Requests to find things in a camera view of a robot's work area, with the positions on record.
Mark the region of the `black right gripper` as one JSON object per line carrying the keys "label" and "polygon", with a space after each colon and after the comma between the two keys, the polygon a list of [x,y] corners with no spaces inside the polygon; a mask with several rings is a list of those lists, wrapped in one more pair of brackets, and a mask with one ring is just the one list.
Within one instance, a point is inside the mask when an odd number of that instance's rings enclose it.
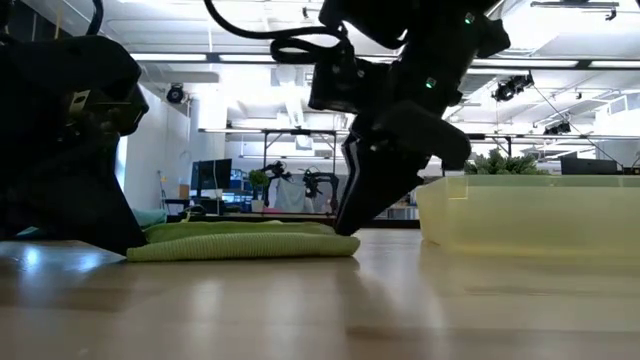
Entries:
{"label": "black right gripper", "polygon": [[337,234],[354,234],[422,185],[417,173],[431,157],[454,169],[464,165],[470,140],[443,115],[460,102],[472,60],[471,45],[409,44],[390,64],[354,61],[357,116],[341,145],[347,178]]}

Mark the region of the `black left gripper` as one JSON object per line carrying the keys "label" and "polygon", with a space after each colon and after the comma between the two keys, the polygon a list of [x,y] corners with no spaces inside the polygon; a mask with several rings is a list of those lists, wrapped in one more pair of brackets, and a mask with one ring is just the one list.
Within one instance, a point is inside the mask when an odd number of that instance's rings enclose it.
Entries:
{"label": "black left gripper", "polygon": [[[0,150],[51,140],[72,113],[105,114],[123,136],[149,105],[141,68],[102,36],[21,42],[0,34]],[[115,174],[116,151],[100,150],[0,186],[0,240],[35,227],[124,255],[146,244]]]}

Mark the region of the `green microfiber towel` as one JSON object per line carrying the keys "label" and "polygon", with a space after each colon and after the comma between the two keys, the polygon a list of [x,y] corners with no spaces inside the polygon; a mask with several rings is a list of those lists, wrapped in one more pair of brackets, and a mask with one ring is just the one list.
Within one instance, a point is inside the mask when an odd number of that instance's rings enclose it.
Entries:
{"label": "green microfiber towel", "polygon": [[358,238],[314,222],[180,222],[152,226],[144,235],[145,245],[126,251],[129,261],[349,257],[360,247]]}

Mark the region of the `yellow translucent plastic basket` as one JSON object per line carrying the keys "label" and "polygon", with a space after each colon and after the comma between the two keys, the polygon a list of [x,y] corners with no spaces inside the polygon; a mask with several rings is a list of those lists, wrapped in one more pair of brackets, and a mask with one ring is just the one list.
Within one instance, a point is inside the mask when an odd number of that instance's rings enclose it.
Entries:
{"label": "yellow translucent plastic basket", "polygon": [[640,260],[640,176],[443,177],[416,201],[423,238],[450,253]]}

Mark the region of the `green potted plant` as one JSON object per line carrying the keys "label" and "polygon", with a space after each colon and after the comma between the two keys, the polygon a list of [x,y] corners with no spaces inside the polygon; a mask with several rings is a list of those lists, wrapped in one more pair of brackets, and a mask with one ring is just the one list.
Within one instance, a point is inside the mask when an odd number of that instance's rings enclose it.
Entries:
{"label": "green potted plant", "polygon": [[261,170],[251,170],[248,174],[252,188],[251,211],[262,213],[264,209],[264,193],[269,188],[269,178]]}

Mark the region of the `black monitor desk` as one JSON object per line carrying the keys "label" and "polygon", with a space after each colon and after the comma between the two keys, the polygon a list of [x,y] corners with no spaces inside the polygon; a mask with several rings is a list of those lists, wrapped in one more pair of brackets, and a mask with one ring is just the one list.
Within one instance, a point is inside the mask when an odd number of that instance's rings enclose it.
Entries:
{"label": "black monitor desk", "polygon": [[162,201],[164,209],[169,215],[186,216],[221,216],[226,212],[226,204],[223,200],[213,198],[190,198],[190,199],[164,199]]}

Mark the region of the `green artificial succulent plant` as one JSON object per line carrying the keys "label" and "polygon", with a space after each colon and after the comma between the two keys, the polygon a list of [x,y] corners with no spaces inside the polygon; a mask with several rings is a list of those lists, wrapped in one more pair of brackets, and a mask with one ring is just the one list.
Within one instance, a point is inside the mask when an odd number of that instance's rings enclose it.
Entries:
{"label": "green artificial succulent plant", "polygon": [[547,170],[537,167],[533,156],[503,157],[498,149],[467,161],[463,171],[466,175],[549,175]]}

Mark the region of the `black computer monitor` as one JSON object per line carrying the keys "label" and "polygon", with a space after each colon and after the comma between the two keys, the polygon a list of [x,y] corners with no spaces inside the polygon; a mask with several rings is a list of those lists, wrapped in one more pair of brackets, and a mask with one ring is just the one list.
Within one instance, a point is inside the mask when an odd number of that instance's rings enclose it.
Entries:
{"label": "black computer monitor", "polygon": [[617,163],[612,160],[563,157],[560,163],[563,175],[616,175],[618,173]]}
{"label": "black computer monitor", "polygon": [[196,161],[192,166],[191,189],[229,189],[231,169],[231,159]]}

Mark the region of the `long ceiling light strip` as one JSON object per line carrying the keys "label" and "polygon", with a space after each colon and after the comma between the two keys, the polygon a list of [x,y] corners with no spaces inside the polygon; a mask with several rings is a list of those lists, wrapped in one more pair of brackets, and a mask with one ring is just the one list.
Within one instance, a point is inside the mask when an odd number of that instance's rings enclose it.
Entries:
{"label": "long ceiling light strip", "polygon": [[201,53],[131,53],[139,62],[207,62],[206,54]]}
{"label": "long ceiling light strip", "polygon": [[268,54],[220,54],[219,60],[227,63],[275,63]]}
{"label": "long ceiling light strip", "polygon": [[589,67],[602,71],[640,70],[640,60],[594,60]]}
{"label": "long ceiling light strip", "polygon": [[576,60],[545,60],[545,59],[475,59],[474,68],[526,68],[551,69],[572,68],[578,64]]}

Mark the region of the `black aluminium table frame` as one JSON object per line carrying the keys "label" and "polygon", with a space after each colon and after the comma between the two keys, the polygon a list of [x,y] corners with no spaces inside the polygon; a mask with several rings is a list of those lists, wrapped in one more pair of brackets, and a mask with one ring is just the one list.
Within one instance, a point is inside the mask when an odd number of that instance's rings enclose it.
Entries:
{"label": "black aluminium table frame", "polygon": [[[214,215],[193,215],[187,217],[187,214],[169,215],[168,223],[178,223],[187,219],[191,222],[220,222],[220,221],[237,221],[237,222],[265,222],[265,221],[281,221],[281,222],[314,222],[328,226],[333,226],[335,218],[326,215],[304,215],[304,214],[254,214],[254,213],[232,213],[222,216]],[[418,220],[394,220],[394,219],[373,219],[362,225],[364,229],[382,228],[382,229],[419,229],[420,222]]]}

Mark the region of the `black overhead rig frame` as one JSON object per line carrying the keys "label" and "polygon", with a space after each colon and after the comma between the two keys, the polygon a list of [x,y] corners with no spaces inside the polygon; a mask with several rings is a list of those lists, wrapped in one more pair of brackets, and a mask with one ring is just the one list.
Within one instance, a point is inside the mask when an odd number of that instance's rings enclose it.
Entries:
{"label": "black overhead rig frame", "polygon": [[[288,134],[291,136],[298,136],[298,135],[304,135],[304,136],[311,136],[311,135],[328,135],[328,136],[332,136],[333,137],[333,142],[327,142],[329,147],[332,149],[333,151],[333,155],[330,158],[332,161],[332,172],[335,173],[336,171],[336,162],[337,162],[337,156],[336,156],[336,147],[337,147],[337,140],[338,140],[338,132],[336,130],[316,130],[316,129],[303,129],[303,128],[293,128],[293,129],[263,129],[261,130],[261,133],[264,135],[264,139],[263,139],[263,154],[262,154],[262,162],[263,162],[263,166],[266,166],[266,161],[267,161],[267,153],[268,153],[268,149],[271,146],[271,144],[275,141],[277,141],[283,134]],[[273,141],[273,142],[268,142],[268,138],[271,134],[277,134],[277,138]]]}

